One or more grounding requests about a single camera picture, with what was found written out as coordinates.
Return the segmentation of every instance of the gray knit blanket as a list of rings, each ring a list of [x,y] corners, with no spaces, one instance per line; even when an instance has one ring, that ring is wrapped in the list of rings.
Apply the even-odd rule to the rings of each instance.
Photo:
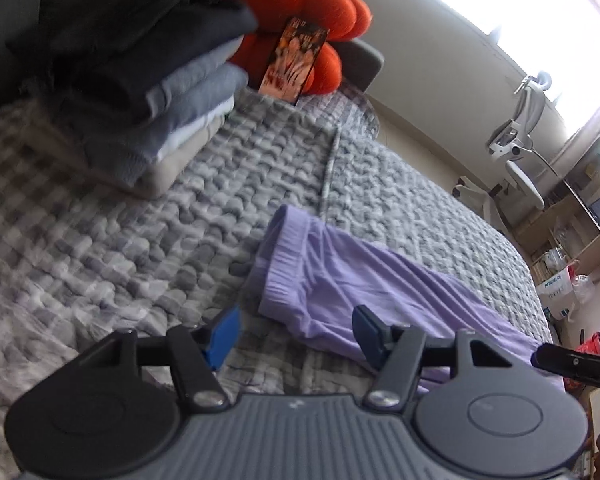
[[[282,203],[457,276],[550,340],[513,247],[376,143],[378,121],[350,87],[298,108],[239,93],[225,126],[152,202],[21,147],[27,118],[26,102],[0,110],[0,480],[18,472],[2,432],[10,404],[115,328],[161,335],[237,303],[242,335],[219,373],[229,393],[362,394],[366,370],[292,340],[240,294]]]

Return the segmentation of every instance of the orange pillow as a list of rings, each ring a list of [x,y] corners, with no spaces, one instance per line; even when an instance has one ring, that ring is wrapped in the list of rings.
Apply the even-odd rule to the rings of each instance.
[[[366,32],[371,18],[363,0],[243,1],[256,15],[262,32],[282,32],[288,19],[297,16],[328,28],[328,40],[350,39]]]
[[[325,43],[315,59],[314,81],[309,88],[311,94],[330,94],[342,83],[342,62],[335,49]]]
[[[338,41],[349,41],[358,38],[368,31],[371,25],[371,10],[366,6],[365,1],[350,1],[356,7],[356,23],[354,23],[353,28],[347,34],[339,37]]]
[[[267,62],[273,49],[278,43],[277,34],[258,34],[256,41],[253,43],[249,59],[243,69],[249,74],[249,86],[255,90],[260,88],[262,78],[267,69]]]
[[[246,67],[249,56],[251,55],[251,49],[253,48],[253,44],[257,39],[258,35],[256,33],[245,34],[244,38],[242,38],[240,48],[235,52],[232,58],[229,59],[229,61],[234,65],[241,66],[242,68]]]

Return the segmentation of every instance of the lavender fabric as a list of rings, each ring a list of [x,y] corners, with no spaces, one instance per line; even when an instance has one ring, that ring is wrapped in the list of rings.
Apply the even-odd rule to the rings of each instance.
[[[262,296],[258,312],[286,325],[295,338],[359,362],[364,356],[351,328],[357,304],[389,325],[415,325],[431,336],[475,330],[527,363],[538,346],[453,276],[288,205],[271,219],[246,287]],[[430,387],[447,380],[448,371],[427,369],[422,378]],[[561,378],[552,378],[563,388]]]

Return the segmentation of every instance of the window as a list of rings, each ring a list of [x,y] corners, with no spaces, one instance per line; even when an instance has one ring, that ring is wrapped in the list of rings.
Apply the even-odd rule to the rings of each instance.
[[[589,0],[441,0],[487,34],[546,92],[573,135],[600,106],[600,12]]]

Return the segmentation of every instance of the clothing stack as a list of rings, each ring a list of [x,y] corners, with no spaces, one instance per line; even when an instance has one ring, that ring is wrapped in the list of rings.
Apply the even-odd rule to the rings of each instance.
[[[25,142],[142,196],[168,189],[246,86],[237,0],[111,0],[10,44],[34,74]]]

